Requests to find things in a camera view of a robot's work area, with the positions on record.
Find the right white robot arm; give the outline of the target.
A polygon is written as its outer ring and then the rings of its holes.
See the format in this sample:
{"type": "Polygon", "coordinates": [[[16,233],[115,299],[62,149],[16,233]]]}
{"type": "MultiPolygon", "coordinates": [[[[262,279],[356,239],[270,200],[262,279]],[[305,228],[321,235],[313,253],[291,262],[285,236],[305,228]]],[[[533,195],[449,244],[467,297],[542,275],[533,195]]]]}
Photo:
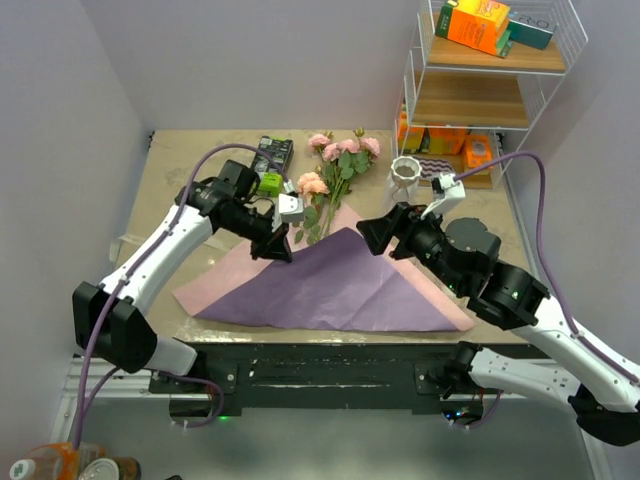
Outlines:
{"type": "Polygon", "coordinates": [[[447,227],[419,206],[402,202],[385,216],[356,228],[374,255],[415,258],[479,319],[510,331],[554,360],[553,368],[509,358],[487,346],[459,342],[454,356],[430,371],[444,398],[472,388],[494,389],[548,402],[575,415],[577,425],[613,446],[639,440],[638,365],[622,361],[625,378],[608,347],[585,330],[573,332],[560,302],[526,270],[499,258],[501,240],[477,218],[447,227]]]}

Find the pink rose bouquet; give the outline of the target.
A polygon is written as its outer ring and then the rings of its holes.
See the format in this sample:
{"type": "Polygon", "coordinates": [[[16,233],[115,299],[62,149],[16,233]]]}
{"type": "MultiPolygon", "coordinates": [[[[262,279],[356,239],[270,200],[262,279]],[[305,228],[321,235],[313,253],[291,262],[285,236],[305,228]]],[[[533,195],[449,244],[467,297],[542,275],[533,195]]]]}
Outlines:
{"type": "Polygon", "coordinates": [[[343,198],[351,193],[353,181],[373,167],[381,145],[362,128],[354,130],[352,138],[341,141],[335,141],[332,132],[315,134],[308,145],[320,164],[296,182],[305,209],[303,220],[295,224],[294,243],[305,241],[311,246],[331,233],[343,198]]]}

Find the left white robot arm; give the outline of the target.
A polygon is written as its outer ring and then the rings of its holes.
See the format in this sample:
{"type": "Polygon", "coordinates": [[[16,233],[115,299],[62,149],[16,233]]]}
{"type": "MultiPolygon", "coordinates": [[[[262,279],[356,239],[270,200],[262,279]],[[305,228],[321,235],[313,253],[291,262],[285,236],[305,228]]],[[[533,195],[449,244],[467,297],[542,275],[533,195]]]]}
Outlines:
{"type": "Polygon", "coordinates": [[[291,183],[264,213],[251,204],[258,174],[228,160],[220,173],[190,180],[162,223],[116,271],[98,284],[81,283],[72,295],[77,345],[127,373],[146,369],[171,375],[185,392],[207,380],[206,356],[175,338],[158,335],[146,315],[166,282],[219,230],[250,243],[252,259],[290,262],[289,225],[304,215],[291,183]]]}

